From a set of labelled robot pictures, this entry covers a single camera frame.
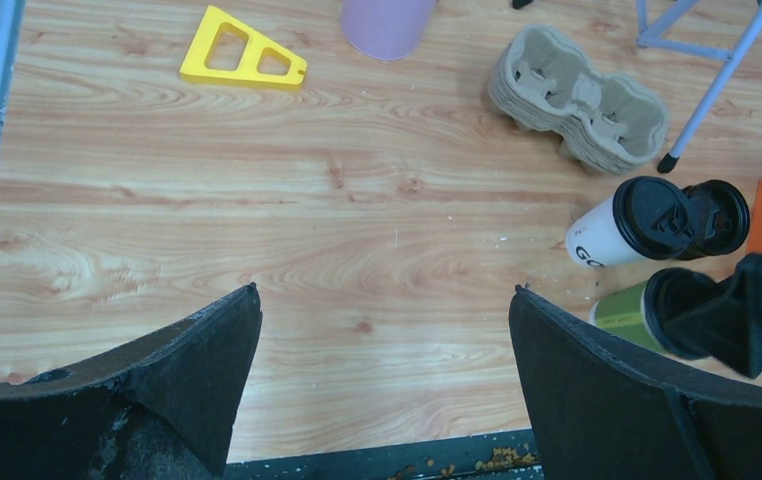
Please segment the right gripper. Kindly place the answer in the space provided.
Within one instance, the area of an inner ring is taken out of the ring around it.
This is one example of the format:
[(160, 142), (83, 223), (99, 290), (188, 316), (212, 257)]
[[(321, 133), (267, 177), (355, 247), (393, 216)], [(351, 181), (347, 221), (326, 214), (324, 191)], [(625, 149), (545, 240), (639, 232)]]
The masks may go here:
[(750, 379), (762, 373), (762, 309), (750, 297), (751, 274), (762, 255), (747, 255), (716, 281), (708, 300), (675, 317), (664, 331)]

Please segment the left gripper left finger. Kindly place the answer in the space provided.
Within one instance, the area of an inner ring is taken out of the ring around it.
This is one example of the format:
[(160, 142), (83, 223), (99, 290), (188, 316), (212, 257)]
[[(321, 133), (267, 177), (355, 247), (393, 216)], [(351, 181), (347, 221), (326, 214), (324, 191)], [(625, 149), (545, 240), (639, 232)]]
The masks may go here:
[(258, 345), (255, 284), (23, 383), (0, 383), (0, 479), (224, 474)]

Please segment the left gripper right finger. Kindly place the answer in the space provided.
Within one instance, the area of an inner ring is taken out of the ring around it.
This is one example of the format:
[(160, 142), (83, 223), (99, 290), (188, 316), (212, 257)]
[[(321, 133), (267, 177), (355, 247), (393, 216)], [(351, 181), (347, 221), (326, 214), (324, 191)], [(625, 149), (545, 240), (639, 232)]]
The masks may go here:
[(762, 387), (582, 321), (525, 287), (509, 309), (549, 479), (762, 479)]

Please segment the black cup lid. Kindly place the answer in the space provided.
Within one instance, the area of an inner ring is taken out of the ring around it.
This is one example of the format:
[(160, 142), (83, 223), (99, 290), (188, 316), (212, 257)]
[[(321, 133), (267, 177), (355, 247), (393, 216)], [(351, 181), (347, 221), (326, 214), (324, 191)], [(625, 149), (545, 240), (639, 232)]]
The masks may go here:
[(626, 244), (650, 260), (674, 259), (694, 242), (696, 209), (672, 182), (638, 176), (618, 186), (614, 221)]
[(664, 331), (676, 316), (705, 303), (716, 287), (710, 276), (693, 270), (671, 267), (653, 274), (643, 293), (644, 321), (657, 348), (686, 360), (707, 357), (695, 347), (674, 340)]

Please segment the green paper cup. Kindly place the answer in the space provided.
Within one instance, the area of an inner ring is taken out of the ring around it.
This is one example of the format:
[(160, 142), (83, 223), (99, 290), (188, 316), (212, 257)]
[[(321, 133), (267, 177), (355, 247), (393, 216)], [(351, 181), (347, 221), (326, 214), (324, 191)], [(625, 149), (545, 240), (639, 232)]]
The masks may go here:
[(653, 309), (647, 295), (648, 281), (612, 293), (590, 309), (590, 324), (648, 350), (663, 353), (653, 332)]

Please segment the white paper cup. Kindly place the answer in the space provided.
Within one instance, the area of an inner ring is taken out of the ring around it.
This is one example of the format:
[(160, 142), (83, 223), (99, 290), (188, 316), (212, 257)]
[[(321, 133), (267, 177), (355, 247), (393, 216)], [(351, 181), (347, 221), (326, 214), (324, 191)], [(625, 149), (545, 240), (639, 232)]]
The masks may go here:
[(585, 213), (566, 233), (566, 250), (583, 267), (624, 265), (644, 259), (620, 233), (614, 216), (613, 198), (609, 197)]

